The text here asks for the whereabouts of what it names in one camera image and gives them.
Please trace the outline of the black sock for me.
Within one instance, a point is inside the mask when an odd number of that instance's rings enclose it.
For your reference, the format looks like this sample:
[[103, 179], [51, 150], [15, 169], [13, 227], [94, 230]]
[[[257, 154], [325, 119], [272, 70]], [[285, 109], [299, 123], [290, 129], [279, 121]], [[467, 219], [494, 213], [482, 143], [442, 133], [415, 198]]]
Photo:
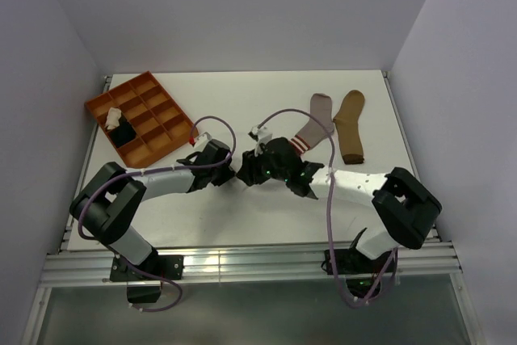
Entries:
[[121, 122], [120, 125], [108, 132], [108, 137], [116, 149], [128, 144], [137, 136], [133, 126], [128, 122]]

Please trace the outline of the cream brown striped sock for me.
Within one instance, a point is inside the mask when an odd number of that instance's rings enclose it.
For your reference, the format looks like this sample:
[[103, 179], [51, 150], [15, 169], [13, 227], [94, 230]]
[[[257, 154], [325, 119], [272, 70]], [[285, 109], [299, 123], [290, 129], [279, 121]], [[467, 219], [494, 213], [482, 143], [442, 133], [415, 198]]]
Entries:
[[117, 107], [110, 107], [107, 113], [104, 128], [107, 131], [111, 131], [115, 128], [118, 128], [123, 122], [125, 122], [123, 112]]

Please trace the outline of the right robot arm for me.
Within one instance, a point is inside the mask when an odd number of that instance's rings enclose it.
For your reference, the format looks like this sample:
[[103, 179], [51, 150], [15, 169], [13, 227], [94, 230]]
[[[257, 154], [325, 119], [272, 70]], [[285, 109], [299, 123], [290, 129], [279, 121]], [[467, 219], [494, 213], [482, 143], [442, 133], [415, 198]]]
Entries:
[[335, 170], [302, 160], [284, 137], [244, 152], [237, 178], [249, 187], [274, 179], [299, 197], [338, 197], [375, 209], [380, 224], [363, 227], [349, 249], [351, 266], [360, 272], [369, 271], [379, 257], [399, 246], [420, 249], [442, 212], [441, 203], [404, 168], [379, 174]]

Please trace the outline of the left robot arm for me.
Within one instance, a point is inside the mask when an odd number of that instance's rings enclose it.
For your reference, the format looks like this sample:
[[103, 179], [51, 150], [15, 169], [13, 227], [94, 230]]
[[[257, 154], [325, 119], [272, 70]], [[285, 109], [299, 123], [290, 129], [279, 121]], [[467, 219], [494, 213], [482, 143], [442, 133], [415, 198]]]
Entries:
[[108, 162], [74, 198], [69, 212], [79, 229], [126, 259], [137, 279], [163, 276], [166, 268], [157, 250], [131, 226], [141, 202], [220, 186], [235, 176], [230, 163], [230, 148], [216, 139], [202, 141], [171, 167], [126, 170]]

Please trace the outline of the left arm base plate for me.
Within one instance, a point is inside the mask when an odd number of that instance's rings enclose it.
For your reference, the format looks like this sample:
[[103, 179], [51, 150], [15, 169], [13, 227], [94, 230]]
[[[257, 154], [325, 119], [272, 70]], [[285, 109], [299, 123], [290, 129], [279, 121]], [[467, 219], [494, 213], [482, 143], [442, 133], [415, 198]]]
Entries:
[[[181, 280], [183, 276], [183, 265], [183, 255], [158, 255], [153, 259], [146, 260], [140, 266], [137, 266], [137, 269], [164, 279]], [[153, 280], [153, 278], [130, 269], [123, 259], [114, 258], [109, 280], [111, 282], [131, 282]]]

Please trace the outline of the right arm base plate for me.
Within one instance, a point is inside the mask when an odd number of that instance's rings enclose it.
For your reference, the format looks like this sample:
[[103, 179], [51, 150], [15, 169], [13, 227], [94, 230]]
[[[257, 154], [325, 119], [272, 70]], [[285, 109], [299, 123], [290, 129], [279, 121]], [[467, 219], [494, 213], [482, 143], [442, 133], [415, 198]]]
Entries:
[[[357, 250], [334, 249], [336, 267], [339, 275], [359, 275], [379, 273], [389, 258], [390, 252], [383, 253], [379, 258], [371, 260], [360, 254]], [[386, 272], [393, 272], [394, 261], [389, 264]], [[324, 250], [324, 260], [321, 269], [329, 276], [333, 275], [330, 263], [330, 250]]]

